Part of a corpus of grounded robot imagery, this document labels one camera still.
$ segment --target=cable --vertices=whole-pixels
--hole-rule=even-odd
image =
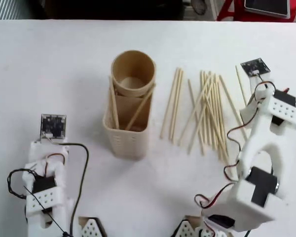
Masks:
[[[226,184],[222,189],[220,189],[220,191],[215,195],[215,197],[213,198],[213,200],[207,205],[207,206],[203,206],[202,202],[200,201],[199,203],[197,203],[196,201],[196,197],[202,197],[204,198],[206,201],[209,200],[207,197],[205,197],[204,195],[202,194],[197,194],[195,197],[194,197],[194,201],[196,202],[196,204],[198,206],[200,206],[202,209],[208,209],[210,208],[211,206],[213,206],[215,204],[215,202],[217,201],[218,197],[222,194],[222,192],[225,190],[225,188],[227,188],[229,185],[233,185],[235,183],[229,183],[229,184]]]
[[[61,145],[61,146],[80,146],[80,147],[83,147],[86,151],[86,154],[87,154],[87,157],[86,157],[86,160],[85,160],[85,165],[84,165],[84,169],[83,169],[83,173],[82,173],[82,177],[81,177],[81,182],[80,182],[80,187],[79,187],[79,194],[78,194],[78,198],[77,198],[77,201],[75,202],[75,205],[74,205],[74,210],[73,210],[73,213],[71,215],[71,220],[70,220],[70,235],[73,234],[73,225],[74,225],[74,215],[75,215],[75,212],[76,212],[76,209],[78,207],[78,204],[79,204],[79,201],[80,201],[80,197],[81,197],[81,193],[82,193],[82,185],[83,185],[83,180],[84,180],[84,176],[85,176],[85,173],[86,173],[86,170],[87,170],[87,166],[88,166],[88,162],[89,162],[89,150],[88,148],[81,144],[81,143],[56,143],[56,142],[53,142],[50,138],[48,138],[48,140],[55,144],[55,145]]]
[[[231,182],[238,182],[237,180],[233,180],[233,179],[231,179],[231,178],[227,175],[227,173],[226,173],[226,169],[227,169],[227,168],[236,167],[236,166],[238,165],[238,163],[239,163],[239,160],[236,162],[236,164],[226,165],[226,166],[223,168],[223,174],[225,175],[225,177],[226,177],[227,180],[229,180],[229,181],[231,181]]]
[[[255,91],[254,91],[254,93],[253,93],[256,101],[257,101],[257,98],[256,98],[257,87],[258,87],[259,85],[267,84],[267,83],[270,83],[270,84],[274,87],[274,89],[276,90],[276,87],[275,87],[275,85],[274,85],[273,82],[271,82],[271,81],[269,81],[269,80],[266,80],[266,81],[262,81],[262,82],[260,82],[260,83],[257,84],[257,86],[255,87]]]
[[[45,207],[43,207],[43,205],[40,203],[40,201],[38,200],[38,198],[30,191],[28,190],[25,186],[23,186],[35,199],[36,201],[39,203],[39,205],[43,208],[44,211],[46,211]],[[59,225],[58,223],[54,220],[54,218],[46,211],[46,214],[52,219],[52,221],[58,226],[58,228],[63,232],[63,236],[64,237],[73,237],[72,235],[69,235],[67,232],[65,232]]]
[[[11,177],[12,177],[12,175],[13,175],[14,173],[16,173],[16,172],[21,172],[21,171],[27,171],[27,172],[29,172],[31,175],[34,176],[35,179],[37,179],[37,178],[43,178],[43,177],[40,176],[40,175],[38,175],[34,170],[31,170],[31,169],[24,169],[24,168],[22,168],[22,169],[15,169],[15,170],[13,170],[13,171],[11,171],[11,172],[9,173],[9,176],[8,176],[8,178],[7,178],[9,193],[11,193],[12,195],[16,196],[17,198],[20,198],[20,199],[26,199],[26,195],[23,195],[23,194],[17,194],[16,192],[14,192],[14,191],[12,190],[12,187],[11,187]]]
[[[262,77],[261,77],[261,75],[260,75],[260,74],[258,74],[258,77],[261,79],[261,81],[264,81],[264,80],[262,79]]]
[[[251,231],[247,231],[245,237],[248,237]]]
[[[50,154],[50,155],[46,156],[45,177],[47,175],[47,166],[48,166],[47,159],[52,157],[52,156],[62,156],[63,157],[63,165],[65,165],[66,158],[65,158],[64,154],[62,154],[62,153],[53,153],[53,154]]]
[[[203,220],[203,222],[204,222],[204,224],[206,225],[206,227],[208,228],[208,229],[210,229],[213,233],[214,233],[214,235],[212,236],[212,237],[215,237],[216,236],[216,233],[215,233],[215,231],[213,230],[213,228],[211,228],[204,220]]]
[[[247,126],[249,123],[251,123],[251,121],[252,121],[252,120],[255,118],[255,116],[257,115],[257,112],[258,112],[258,109],[256,109],[256,111],[255,111],[255,113],[253,114],[252,118],[251,118],[247,123],[244,123],[243,125],[238,126],[238,127],[234,127],[234,128],[232,128],[231,130],[229,130],[228,133],[227,133],[227,138],[228,138],[230,141],[233,141],[233,142],[235,142],[235,143],[238,144],[239,152],[241,151],[241,145],[240,145],[240,143],[239,143],[237,140],[235,140],[235,139],[229,137],[229,134],[230,134],[232,131],[235,131],[235,130],[237,130],[237,129],[240,129],[240,128],[242,128],[242,127],[245,127],[245,126]]]
[[[26,217],[26,205],[24,206],[24,215],[25,215],[25,220],[26,220],[26,224],[28,223],[28,218]]]

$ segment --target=bamboo skewer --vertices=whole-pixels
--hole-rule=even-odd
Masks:
[[[174,117],[175,117],[175,110],[176,110],[176,102],[178,99],[178,90],[180,85],[180,75],[181,75],[181,68],[179,68],[178,74],[177,74],[177,83],[176,83],[176,90],[174,94],[174,102],[173,102],[173,109],[172,109],[172,117],[171,117],[171,124],[170,124],[170,132],[169,132],[169,140],[172,141],[173,137],[173,128],[174,128]]]
[[[177,82],[178,73],[179,73],[179,68],[176,68],[176,72],[174,74],[174,78],[173,78],[173,82],[172,82],[172,87],[171,87],[171,92],[170,92],[170,96],[169,96],[169,100],[168,100],[166,113],[164,114],[163,123],[162,123],[162,127],[161,127],[161,132],[160,132],[160,138],[161,139],[163,138],[165,123],[166,123],[166,120],[167,120],[167,116],[169,114],[170,103],[171,103],[173,91],[174,91],[174,88],[175,88],[175,85],[176,85],[176,82]]]
[[[220,89],[220,86],[219,86],[219,81],[217,81],[217,87],[218,87],[218,99],[219,99],[219,112],[220,112],[220,115],[221,115],[220,117],[221,117],[221,123],[222,123],[221,133],[222,133],[223,141],[225,143],[225,149],[226,149],[226,152],[228,154],[225,125],[224,125],[224,122],[223,122],[222,98],[221,98],[221,89]]]
[[[209,114],[210,114],[211,119],[212,119],[213,124],[214,124],[214,130],[215,130],[215,132],[216,132],[216,134],[217,134],[219,144],[220,144],[220,146],[221,146],[222,149],[223,149],[223,153],[222,153],[222,154],[223,154],[224,162],[225,162],[226,165],[229,165],[228,154],[227,154],[226,150],[224,149],[224,143],[223,143],[223,141],[222,141],[222,138],[221,138],[221,136],[219,136],[219,129],[218,129],[218,125],[217,125],[217,123],[216,123],[216,120],[215,120],[215,118],[214,118],[214,113],[213,113],[213,111],[212,111],[212,108],[210,107],[210,103],[209,103],[209,101],[208,101],[207,98],[205,98],[205,101],[206,101],[206,105],[207,105],[208,110],[209,110]]]
[[[181,93],[181,85],[183,80],[183,70],[181,70],[181,73],[179,75],[179,81],[178,81],[178,90],[177,90],[177,100],[175,103],[175,114],[174,114],[174,124],[173,124],[173,131],[172,131],[172,143],[174,144],[174,133],[176,129],[176,122],[177,122],[177,114],[178,114],[178,107],[179,107],[179,101],[180,101],[180,93]]]
[[[241,122],[240,117],[239,117],[239,115],[238,115],[238,113],[237,113],[237,110],[236,110],[236,108],[235,108],[235,106],[234,106],[234,103],[233,103],[233,101],[232,101],[232,99],[231,99],[231,97],[230,97],[230,94],[229,94],[229,92],[228,92],[228,90],[227,90],[227,87],[226,87],[226,85],[225,85],[225,82],[223,81],[223,79],[222,79],[221,76],[219,76],[219,79],[220,79],[220,81],[221,81],[221,83],[222,83],[222,87],[223,87],[223,89],[224,89],[224,91],[225,91],[225,93],[226,93],[226,95],[227,95],[228,101],[229,101],[229,103],[230,103],[230,105],[231,105],[231,108],[232,108],[233,114],[234,114],[235,117],[236,117],[236,120],[237,120],[237,122],[238,122],[238,125],[241,126],[241,125],[242,125],[242,122]],[[245,139],[245,141],[247,141],[247,140],[248,140],[248,136],[247,136],[246,131],[245,131],[245,129],[244,129],[243,127],[241,128],[241,133],[242,133],[243,138]]]
[[[204,85],[204,86],[207,86],[208,83],[209,83],[209,80],[205,82],[205,85]],[[186,133],[186,129],[187,129],[189,123],[190,123],[190,122],[192,121],[192,119],[193,119],[193,116],[194,116],[194,114],[195,114],[195,112],[196,112],[197,105],[200,103],[201,98],[202,98],[204,92],[205,92],[205,90],[202,89],[202,90],[200,91],[200,93],[199,93],[199,95],[198,95],[196,101],[195,101],[195,105],[196,105],[196,106],[194,107],[192,113],[190,114],[190,116],[189,116],[189,118],[188,118],[188,121],[187,121],[187,123],[186,123],[186,125],[185,125],[185,127],[184,127],[184,129],[183,129],[183,131],[182,131],[182,134],[181,134],[180,138],[179,138],[179,142],[178,142],[179,146],[180,146],[181,143],[182,143],[182,139],[183,139],[183,137],[184,137],[184,135],[185,135],[185,133]]]
[[[205,75],[205,80],[210,80],[210,77],[208,75]],[[204,99],[203,99],[203,103],[204,103],[204,107],[206,108],[207,105],[206,105]],[[210,131],[211,120],[209,118],[208,113],[205,112],[205,114],[206,114],[207,145],[211,146],[212,145],[212,134],[211,134],[211,131]]]
[[[195,99],[194,99],[194,95],[193,95],[191,81],[190,80],[187,80],[187,83],[188,83],[188,88],[189,88],[189,92],[190,92],[190,95],[191,95],[192,105],[195,106]],[[200,116],[198,114],[198,111],[196,111],[195,121],[198,122],[199,121],[199,118],[200,118]],[[201,131],[200,130],[198,130],[198,139],[199,139],[199,144],[201,146],[201,153],[202,153],[202,155],[205,155],[204,145],[203,145],[203,137],[202,137],[202,134],[201,134]]]
[[[222,120],[222,113],[221,113],[221,110],[220,110],[220,100],[219,100],[219,96],[218,96],[219,92],[218,92],[218,81],[217,81],[217,78],[215,78],[215,100],[216,100],[216,104],[215,104],[215,108],[216,108],[216,113],[217,113],[217,123],[219,124],[219,129],[220,129],[220,136],[222,138],[222,141],[224,142],[225,144],[225,137],[224,137],[224,134],[223,134],[223,131],[222,131],[222,128],[223,128],[223,120]],[[222,159],[222,148],[221,146],[218,147],[218,155],[219,155],[219,158]]]
[[[204,88],[204,81],[205,81],[205,79],[204,79],[204,73],[202,73],[201,74],[201,88],[200,89],[202,89],[202,88]],[[201,106],[202,106],[202,108],[203,107],[205,107],[205,103],[204,103],[204,101],[202,100],[201,101]],[[205,143],[205,144],[207,144],[207,132],[206,132],[206,118],[204,118],[203,120],[202,120],[202,136],[203,136],[203,142]]]
[[[213,83],[213,81],[211,81],[211,85],[210,85],[210,88],[208,90],[208,93],[204,96],[206,100],[208,100],[208,98],[211,96],[211,91],[213,90],[213,85],[214,85],[214,83]],[[206,108],[205,107],[202,108],[202,111],[201,111],[201,114],[200,114],[200,117],[199,117],[199,120],[198,120],[198,123],[197,123],[197,128],[194,131],[194,134],[192,136],[191,142],[190,142],[189,147],[188,147],[188,153],[189,154],[190,154],[190,152],[191,152],[191,150],[193,148],[194,141],[195,141],[195,138],[196,138],[196,134],[198,133],[198,131],[199,131],[200,127],[201,127],[202,120],[203,120],[203,117],[205,115]]]
[[[134,115],[132,116],[132,118],[128,122],[128,124],[127,124],[127,126],[125,128],[126,131],[128,131],[131,128],[131,126],[133,125],[133,123],[135,122],[135,120],[136,120],[137,116],[139,115],[140,111],[143,109],[143,107],[146,104],[147,100],[152,95],[155,86],[156,85],[153,84],[153,86],[150,88],[150,90],[148,91],[148,93],[144,96],[143,100],[141,101],[141,103],[138,106],[137,110],[135,111]]]
[[[211,75],[212,78],[211,78],[211,82],[214,83],[214,78],[215,78],[215,74],[212,74]],[[213,90],[211,90],[209,92],[209,102],[211,103],[211,108],[213,110],[213,113],[214,113],[214,117],[217,118],[217,115],[216,115],[216,110],[215,110],[215,101],[214,101],[214,92]],[[211,133],[212,133],[212,147],[213,147],[213,150],[217,150],[217,143],[218,143],[218,140],[217,140],[217,135],[213,129],[213,126],[211,126]]]
[[[110,77],[110,93],[111,93],[111,100],[112,100],[113,121],[115,124],[115,128],[119,129],[116,97],[115,97],[115,92],[114,92],[113,79],[111,77]]]
[[[238,71],[237,65],[236,65],[236,73],[237,73],[237,77],[238,77],[238,81],[239,81],[239,85],[240,85],[240,89],[241,89],[241,94],[242,94],[243,102],[245,102],[245,106],[247,106],[247,100],[246,100],[246,97],[245,97],[245,92],[243,90],[243,86],[242,86],[242,82],[241,82],[241,79],[240,79],[240,75],[239,75],[239,71]]]

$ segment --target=white tabletop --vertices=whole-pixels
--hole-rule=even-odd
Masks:
[[[150,149],[139,162],[115,158],[102,128],[108,76],[114,57],[136,49],[157,65],[150,120]],[[217,192],[226,180],[217,153],[191,155],[159,133],[175,68],[185,71],[176,139],[192,106],[186,79],[199,90],[199,71],[223,76],[237,109],[244,104],[235,65],[261,57],[278,88],[296,96],[296,24],[0,21],[0,236],[26,236],[24,201],[10,195],[9,172],[24,167],[40,114],[66,114],[69,141],[84,143],[90,163],[77,213],[99,217],[110,237],[168,237],[184,215],[199,215],[193,198]],[[249,80],[242,72],[247,97]],[[236,125],[224,102],[226,129]],[[296,132],[291,137],[296,152]],[[237,147],[229,143],[231,159]],[[84,151],[71,148],[68,195],[76,197]],[[14,187],[22,192],[21,178]],[[261,226],[250,236],[296,236],[296,154],[287,218]]]

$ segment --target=black wire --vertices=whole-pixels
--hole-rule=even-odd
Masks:
[[[77,198],[77,201],[75,202],[74,210],[73,210],[73,213],[71,215],[71,220],[70,220],[70,235],[72,235],[73,234],[73,225],[74,225],[74,215],[75,215],[76,209],[77,209],[79,201],[80,201],[80,197],[81,197],[81,193],[82,193],[83,180],[84,180],[84,176],[85,176],[87,166],[88,166],[88,162],[89,162],[89,150],[85,145],[83,145],[81,143],[68,143],[68,142],[67,143],[54,143],[51,139],[49,139],[49,141],[51,143],[53,143],[53,144],[61,145],[61,146],[80,146],[80,147],[83,147],[85,149],[86,153],[87,153],[87,158],[85,160],[85,165],[84,165],[84,169],[83,169],[83,173],[82,173],[82,177],[81,177],[78,198]]]
[[[31,170],[31,169],[15,169],[13,171],[11,171],[8,175],[8,178],[7,178],[7,182],[8,182],[8,190],[9,190],[9,193],[13,194],[14,196],[16,196],[17,198],[20,198],[20,199],[26,199],[26,195],[24,194],[17,194],[16,192],[14,192],[12,190],[12,187],[11,187],[11,177],[14,173],[16,172],[23,172],[23,171],[27,171],[29,172],[30,174],[32,174],[34,176],[35,179],[37,178],[43,178],[42,176],[38,175],[34,170]]]
[[[245,237],[248,237],[251,231],[247,231]]]
[[[264,81],[264,80],[262,79],[262,77],[261,77],[260,74],[258,74],[258,77],[261,79],[262,82]]]
[[[36,201],[39,203],[39,205],[43,208],[44,211],[46,211],[45,207],[43,207],[43,205],[40,203],[40,201],[38,200],[38,198],[30,191],[28,190],[25,186],[23,186],[35,199]],[[46,214],[52,219],[53,222],[55,222],[55,224],[58,226],[58,228],[63,232],[63,236],[68,236],[68,237],[73,237],[72,235],[69,235],[67,232],[65,232],[59,225],[58,223],[55,221],[55,219],[46,211]]]
[[[26,220],[26,224],[28,223],[28,218],[26,217],[26,205],[24,206],[24,215],[25,215],[25,220]]]

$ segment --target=white plastic bracket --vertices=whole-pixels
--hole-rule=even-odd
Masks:
[[[42,206],[47,209],[64,203],[65,194],[60,187],[46,189],[35,193],[34,196],[39,200]],[[26,197],[26,215],[31,215],[37,211],[42,211],[43,208],[32,195]]]
[[[182,221],[175,237],[196,237],[196,234],[188,221]]]
[[[94,219],[89,219],[81,231],[82,237],[102,237],[100,228]]]

